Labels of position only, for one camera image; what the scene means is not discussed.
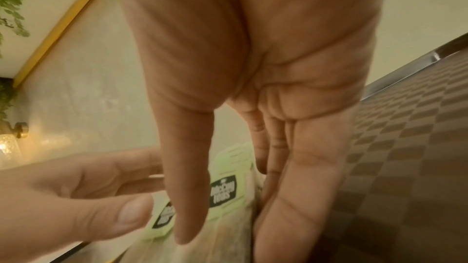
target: yellow beam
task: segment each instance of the yellow beam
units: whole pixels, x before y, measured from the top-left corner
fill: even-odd
[[[75,3],[73,3],[16,75],[13,83],[15,88],[22,84],[30,73],[39,65],[90,1],[91,0],[76,0]]]

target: black logo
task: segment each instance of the black logo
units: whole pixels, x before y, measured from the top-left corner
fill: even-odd
[[[235,175],[211,183],[210,207],[217,207],[233,200],[237,193]]]
[[[174,210],[173,205],[171,202],[168,202],[153,225],[153,229],[158,229],[169,224],[175,214],[176,211]]]

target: light fixture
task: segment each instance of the light fixture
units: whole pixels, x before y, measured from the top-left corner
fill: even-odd
[[[21,163],[21,152],[16,139],[28,136],[29,127],[25,122],[18,122],[14,127],[8,121],[0,119],[0,169],[7,169]]]

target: checkered pattern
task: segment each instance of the checkered pattern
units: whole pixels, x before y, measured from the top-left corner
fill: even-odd
[[[468,262],[468,50],[362,102],[311,262]]]

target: metal trim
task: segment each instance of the metal trim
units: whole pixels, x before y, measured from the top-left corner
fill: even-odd
[[[465,48],[468,48],[468,33],[366,85],[361,101]]]

